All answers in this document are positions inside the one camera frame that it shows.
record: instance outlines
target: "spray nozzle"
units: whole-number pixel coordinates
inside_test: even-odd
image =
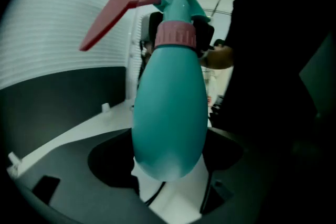
[[[160,4],[161,0],[109,0],[100,12],[85,39],[80,50],[87,51],[92,48],[126,13],[130,8],[150,4]]]

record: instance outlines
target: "black surface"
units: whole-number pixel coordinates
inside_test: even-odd
[[[93,148],[129,134],[130,129],[119,130],[60,146],[23,174],[17,183],[32,190],[44,175],[60,178],[50,207],[80,223],[164,224],[132,188],[110,187],[94,176],[88,166]]]
[[[88,156],[91,172],[110,187],[133,188],[139,195],[139,182],[131,175],[134,168],[131,131],[96,146]]]
[[[33,188],[33,194],[48,205],[60,181],[56,177],[44,176]]]
[[[3,161],[4,159],[0,159],[1,167],[4,167]],[[21,222],[25,222],[27,219],[29,219],[33,223],[48,223],[45,218],[43,218],[38,213],[36,207],[34,207],[25,196],[23,196],[22,192],[18,189],[17,185],[14,184],[14,182],[10,179],[5,169],[1,169],[0,179],[3,187],[1,195],[1,210],[2,212],[5,212],[6,216],[12,216],[13,218],[16,218],[18,220],[20,218],[24,218],[24,221]],[[32,194],[31,191],[28,192],[33,198],[38,201],[38,203],[48,208],[48,206],[40,201],[38,198],[36,198],[36,196]]]
[[[208,189],[207,199],[204,200],[204,203],[201,206],[200,213],[206,215],[219,206],[223,205],[225,200],[218,194],[213,186],[210,186]]]
[[[15,209],[20,208],[21,216],[18,219],[24,218],[34,223],[61,223],[61,224],[80,224],[79,222],[60,214],[58,211],[47,206],[39,198],[37,198],[30,190],[21,184],[16,185],[16,192],[20,207],[15,203]]]
[[[88,156],[92,149],[104,142],[112,143],[114,139],[119,139],[118,136],[125,138],[129,134],[130,130],[120,130],[60,146],[29,169],[18,183],[32,190],[44,175],[61,178],[50,206],[81,223],[163,223],[132,188],[110,187],[94,176],[89,168]],[[213,172],[211,185],[227,201],[199,222],[252,224],[274,177],[277,167],[274,156],[276,148],[270,145],[268,149],[260,151],[244,137],[230,137],[225,132],[223,135],[225,138],[218,142],[223,150],[226,148],[223,143],[230,141],[230,145],[239,144],[244,149],[244,154],[241,158],[234,158],[234,163],[230,161],[225,164],[227,170]],[[223,151],[219,155],[215,151],[213,153],[218,160],[228,156],[228,153],[222,154]],[[118,162],[118,159],[111,159],[111,163],[113,162]],[[220,162],[212,167],[223,168]],[[112,171],[110,176],[118,177]]]
[[[125,76],[125,67],[79,69],[0,90],[5,154],[13,151],[24,157],[100,113],[102,104],[124,101]]]
[[[154,193],[154,195],[145,202],[147,206],[150,206],[155,201],[155,199],[157,198],[157,196],[160,194],[161,190],[163,189],[164,185],[166,185],[166,182],[162,182],[159,189],[156,191],[156,193]]]
[[[205,166],[212,174],[215,170],[227,170],[243,156],[244,149],[233,140],[212,130],[206,133],[203,148]]]

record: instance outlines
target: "spray bottle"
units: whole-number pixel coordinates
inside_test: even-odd
[[[207,24],[209,18],[197,0],[109,0],[80,50],[94,46],[129,8],[150,4],[163,12],[163,21],[135,100],[132,140],[140,167],[169,182],[196,165],[207,131],[207,96],[192,21]]]

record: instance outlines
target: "trigger sprayer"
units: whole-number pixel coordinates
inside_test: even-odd
[[[163,21],[136,96],[132,140],[141,168],[168,182],[194,168],[205,143],[207,96],[192,24],[209,22],[201,6],[197,0],[109,0],[80,50],[94,46],[129,8],[150,4]]]

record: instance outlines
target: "person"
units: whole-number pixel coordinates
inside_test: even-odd
[[[200,59],[234,67],[220,114],[221,129],[243,135],[306,135],[317,114],[299,78],[334,14],[334,0],[235,0],[224,46]]]
[[[319,141],[323,136],[311,131],[317,110],[299,73],[332,29],[334,4],[235,0],[224,47],[201,58],[209,68],[234,67],[219,112],[220,128],[279,153],[278,173],[257,223],[326,218],[321,202],[328,200],[330,189],[326,150]],[[311,186],[319,189],[307,191]]]

